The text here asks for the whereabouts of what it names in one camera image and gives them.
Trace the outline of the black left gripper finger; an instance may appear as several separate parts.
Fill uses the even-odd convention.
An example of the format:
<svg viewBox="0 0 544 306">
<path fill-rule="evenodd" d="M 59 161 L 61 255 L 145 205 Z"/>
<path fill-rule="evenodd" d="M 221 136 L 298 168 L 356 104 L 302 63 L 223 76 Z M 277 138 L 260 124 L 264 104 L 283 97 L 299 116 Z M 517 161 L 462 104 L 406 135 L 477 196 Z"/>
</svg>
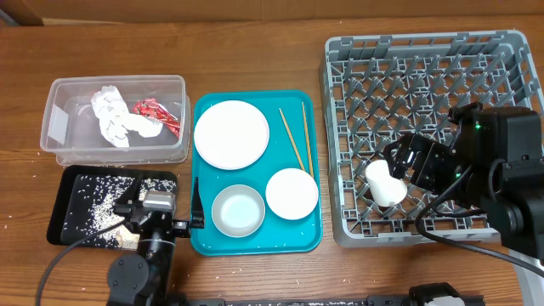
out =
<svg viewBox="0 0 544 306">
<path fill-rule="evenodd" d="M 139 199 L 139 191 L 141 187 L 143 177 L 138 176 L 133 180 L 129 187 L 121 195 L 121 205 L 123 207 L 128 206 L 140 206 L 142 201 Z"/>
<path fill-rule="evenodd" d="M 193 190 L 191 194 L 190 227 L 192 229 L 203 229 L 205 227 L 205 215 L 199 192 L 199 179 L 197 177 L 195 177 L 194 179 Z"/>
</svg>

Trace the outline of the grey bowl with rice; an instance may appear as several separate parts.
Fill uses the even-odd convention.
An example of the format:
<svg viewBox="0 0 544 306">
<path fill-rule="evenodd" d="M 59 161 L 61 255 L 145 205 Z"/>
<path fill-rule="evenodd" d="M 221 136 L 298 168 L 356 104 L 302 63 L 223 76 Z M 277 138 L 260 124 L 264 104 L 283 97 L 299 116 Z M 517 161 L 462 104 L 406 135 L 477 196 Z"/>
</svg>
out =
<svg viewBox="0 0 544 306">
<path fill-rule="evenodd" d="M 253 234 L 264 217 L 264 199 L 254 188 L 244 184 L 223 189 L 212 203 L 212 221 L 228 237 L 242 238 Z"/>
</svg>

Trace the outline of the white cup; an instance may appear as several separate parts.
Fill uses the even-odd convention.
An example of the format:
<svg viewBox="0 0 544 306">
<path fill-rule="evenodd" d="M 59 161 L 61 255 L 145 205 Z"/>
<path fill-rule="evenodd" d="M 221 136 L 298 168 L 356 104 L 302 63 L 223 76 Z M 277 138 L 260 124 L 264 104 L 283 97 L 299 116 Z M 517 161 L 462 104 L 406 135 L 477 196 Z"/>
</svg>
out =
<svg viewBox="0 0 544 306">
<path fill-rule="evenodd" d="M 407 195 L 405 183 L 389 173 L 385 160 L 371 162 L 365 168 L 365 178 L 370 186 L 373 201 L 380 207 L 391 207 L 401 203 Z"/>
</svg>

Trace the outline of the white napkin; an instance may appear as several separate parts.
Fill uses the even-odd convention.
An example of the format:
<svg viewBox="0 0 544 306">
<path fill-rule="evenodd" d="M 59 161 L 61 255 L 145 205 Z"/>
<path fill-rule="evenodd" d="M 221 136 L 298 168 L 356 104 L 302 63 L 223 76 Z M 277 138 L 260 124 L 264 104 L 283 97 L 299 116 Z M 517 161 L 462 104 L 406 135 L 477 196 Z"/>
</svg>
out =
<svg viewBox="0 0 544 306">
<path fill-rule="evenodd" d="M 158 136 L 162 131 L 161 122 L 131 113 L 116 86 L 103 86 L 91 98 L 91 105 L 99 119 L 102 136 L 115 147 L 130 146 L 129 132 L 136 132 L 147 139 Z"/>
</svg>

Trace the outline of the red snack wrapper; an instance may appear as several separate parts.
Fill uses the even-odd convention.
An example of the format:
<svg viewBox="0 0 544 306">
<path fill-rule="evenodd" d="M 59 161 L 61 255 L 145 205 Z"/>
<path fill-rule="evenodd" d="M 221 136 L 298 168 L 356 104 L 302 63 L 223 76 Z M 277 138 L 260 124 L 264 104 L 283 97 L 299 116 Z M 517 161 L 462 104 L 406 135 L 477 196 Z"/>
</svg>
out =
<svg viewBox="0 0 544 306">
<path fill-rule="evenodd" d="M 180 121 L 170 113 L 163 105 L 158 103 L 154 98 L 139 100 L 133 107 L 133 112 L 159 121 L 167 126 L 167 128 L 179 139 L 180 138 Z"/>
</svg>

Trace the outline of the white round plate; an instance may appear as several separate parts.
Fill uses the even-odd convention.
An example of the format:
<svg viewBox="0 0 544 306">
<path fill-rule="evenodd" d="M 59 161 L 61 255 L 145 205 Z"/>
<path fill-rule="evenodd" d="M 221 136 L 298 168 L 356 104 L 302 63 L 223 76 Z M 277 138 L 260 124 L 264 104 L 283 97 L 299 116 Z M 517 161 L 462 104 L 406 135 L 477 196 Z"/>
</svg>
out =
<svg viewBox="0 0 544 306">
<path fill-rule="evenodd" d="M 225 100 L 205 110 L 195 125 L 194 145 L 209 165 L 238 170 L 256 162 L 269 143 L 269 124 L 254 105 Z"/>
</svg>

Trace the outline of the pink bowl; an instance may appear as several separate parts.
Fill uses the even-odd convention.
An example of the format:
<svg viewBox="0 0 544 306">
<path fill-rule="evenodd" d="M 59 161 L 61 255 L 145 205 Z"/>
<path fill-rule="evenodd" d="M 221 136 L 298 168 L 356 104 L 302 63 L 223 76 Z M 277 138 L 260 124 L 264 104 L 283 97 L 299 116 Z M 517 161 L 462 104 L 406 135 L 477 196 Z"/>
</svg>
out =
<svg viewBox="0 0 544 306">
<path fill-rule="evenodd" d="M 319 189 L 305 171 L 285 168 L 270 178 L 265 188 L 265 198 L 278 217 L 299 220 L 309 216 L 316 208 Z"/>
</svg>

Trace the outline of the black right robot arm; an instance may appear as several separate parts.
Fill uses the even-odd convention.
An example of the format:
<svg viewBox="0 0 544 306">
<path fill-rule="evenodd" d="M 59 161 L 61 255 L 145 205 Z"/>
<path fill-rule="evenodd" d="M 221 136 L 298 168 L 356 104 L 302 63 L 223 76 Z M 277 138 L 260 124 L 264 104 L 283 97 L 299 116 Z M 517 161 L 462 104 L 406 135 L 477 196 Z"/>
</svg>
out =
<svg viewBox="0 0 544 306">
<path fill-rule="evenodd" d="M 543 258 L 541 117 L 523 106 L 453 106 L 451 144 L 408 133 L 383 149 L 392 177 L 482 210 L 504 247 Z"/>
</svg>

